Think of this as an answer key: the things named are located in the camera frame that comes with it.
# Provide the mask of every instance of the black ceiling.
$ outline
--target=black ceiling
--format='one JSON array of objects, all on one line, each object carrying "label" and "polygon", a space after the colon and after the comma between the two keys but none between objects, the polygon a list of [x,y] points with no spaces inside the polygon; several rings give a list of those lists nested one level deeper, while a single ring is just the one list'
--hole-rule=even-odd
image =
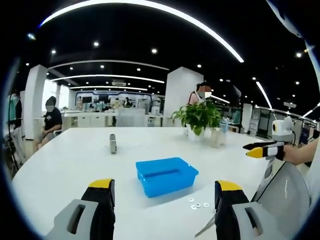
[{"label": "black ceiling", "polygon": [[[61,9],[62,2],[58,1],[48,9],[51,12]],[[67,1],[63,6],[74,2],[79,1]],[[287,111],[283,102],[293,102],[297,107],[290,112],[303,115],[319,103],[319,86],[311,60],[307,53],[301,58],[296,57],[297,52],[306,49],[304,40],[280,23],[266,1],[154,2],[176,8],[206,24],[240,54],[244,63],[240,63],[206,32],[177,16],[144,6],[99,4],[61,15],[36,31],[30,29],[36,40],[29,40],[20,54],[22,62],[16,82],[23,88],[29,69],[38,64],[49,68],[76,61],[122,60],[161,66],[169,71],[118,62],[79,63],[55,70],[65,76],[108,74],[166,81],[169,72],[186,67],[203,74],[214,89],[213,94],[226,100],[233,99],[230,95],[233,94],[232,85],[235,85],[243,96],[247,96],[243,98],[245,102],[253,101],[267,107],[256,82],[252,80],[256,77],[275,109]],[[46,10],[47,14],[42,14],[41,19],[49,16],[50,11]],[[99,42],[99,47],[94,48],[94,41]],[[158,53],[152,54],[152,48],[157,48]],[[57,76],[50,73],[48,78]],[[110,83],[112,79],[88,77],[72,80],[80,86],[93,86],[107,85],[106,82]],[[130,87],[165,94],[165,84],[138,79],[126,81],[131,83]],[[319,116],[318,108],[308,117],[315,119]]]}]

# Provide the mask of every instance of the green leaves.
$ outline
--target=green leaves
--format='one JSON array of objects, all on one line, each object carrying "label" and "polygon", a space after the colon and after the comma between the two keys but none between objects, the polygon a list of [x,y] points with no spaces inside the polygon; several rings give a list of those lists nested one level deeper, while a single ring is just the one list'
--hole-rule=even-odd
[{"label": "green leaves", "polygon": [[217,108],[212,101],[205,101],[200,104],[186,105],[175,111],[171,118],[180,119],[182,126],[190,124],[192,131],[199,136],[202,129],[206,127],[218,127],[221,117],[221,109]]}]

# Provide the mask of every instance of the blue plastic tray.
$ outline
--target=blue plastic tray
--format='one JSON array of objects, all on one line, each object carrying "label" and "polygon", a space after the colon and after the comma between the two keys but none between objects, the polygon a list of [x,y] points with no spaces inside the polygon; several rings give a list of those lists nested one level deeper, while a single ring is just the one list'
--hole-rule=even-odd
[{"label": "blue plastic tray", "polygon": [[199,173],[180,157],[138,161],[135,166],[144,193],[149,198],[190,187]]}]

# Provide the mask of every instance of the window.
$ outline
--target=window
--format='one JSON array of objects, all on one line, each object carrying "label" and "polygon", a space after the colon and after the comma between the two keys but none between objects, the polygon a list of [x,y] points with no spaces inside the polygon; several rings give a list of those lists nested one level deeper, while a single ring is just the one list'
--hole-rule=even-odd
[{"label": "window", "polygon": [[59,109],[63,107],[69,107],[69,88],[67,86],[61,85],[60,96],[59,96]]},{"label": "window", "polygon": [[57,83],[54,81],[49,81],[48,79],[44,82],[43,94],[42,94],[42,105],[41,110],[46,112],[46,102],[51,97],[57,97]]}]

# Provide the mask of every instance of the circular ceiling light strip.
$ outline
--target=circular ceiling light strip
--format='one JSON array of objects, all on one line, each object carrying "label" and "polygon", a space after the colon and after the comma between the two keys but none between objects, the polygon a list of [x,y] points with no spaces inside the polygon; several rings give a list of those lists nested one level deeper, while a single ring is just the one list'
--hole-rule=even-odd
[{"label": "circular ceiling light strip", "polygon": [[145,78],[145,77],[139,77],[139,76],[126,76],[126,75],[113,75],[113,74],[89,74],[89,75],[75,75],[75,76],[64,76],[59,77],[55,79],[51,79],[51,82],[64,80],[64,79],[77,79],[77,78],[92,78],[92,77],[108,77],[108,78],[124,78],[124,79],[139,79],[139,80],[145,80],[155,83],[164,84],[164,81],[161,80],[155,80],[151,78]]},{"label": "circular ceiling light strip", "polygon": [[133,4],[133,5],[140,5],[140,6],[153,8],[153,9],[158,9],[158,10],[167,12],[169,14],[173,14],[179,18],[182,18],[188,21],[189,23],[197,26],[198,28],[208,33],[210,36],[216,39],[220,44],[222,44],[240,63],[244,62],[241,56],[236,52],[236,50],[233,49],[233,47],[229,43],[227,43],[221,36],[219,36],[215,31],[210,29],[208,26],[206,26],[202,22],[172,7],[169,7],[160,3],[156,3],[156,2],[152,2],[152,1],[147,1],[147,0],[87,0],[87,1],[79,2],[56,11],[55,13],[47,17],[40,24],[40,27],[46,24],[47,22],[51,21],[52,19],[60,15],[63,15],[65,13],[68,13],[70,11],[92,6],[92,5],[98,5],[98,4]]},{"label": "circular ceiling light strip", "polygon": [[140,88],[140,87],[130,87],[130,86],[72,86],[69,87],[70,89],[128,89],[128,90],[141,90],[141,91],[147,91],[146,88]]},{"label": "circular ceiling light strip", "polygon": [[166,67],[162,67],[162,66],[157,66],[157,65],[151,65],[151,64],[147,64],[147,63],[143,63],[143,62],[136,62],[136,61],[124,61],[124,60],[83,60],[83,61],[73,61],[73,62],[67,62],[67,63],[63,63],[63,64],[59,64],[56,66],[51,66],[48,69],[55,69],[58,67],[63,67],[63,66],[67,66],[67,65],[74,65],[74,64],[85,64],[85,63],[123,63],[123,64],[137,64],[137,65],[143,65],[143,66],[147,66],[147,67],[152,67],[152,68],[157,68],[157,69],[162,69],[162,70],[167,70],[169,71],[169,68]]}]

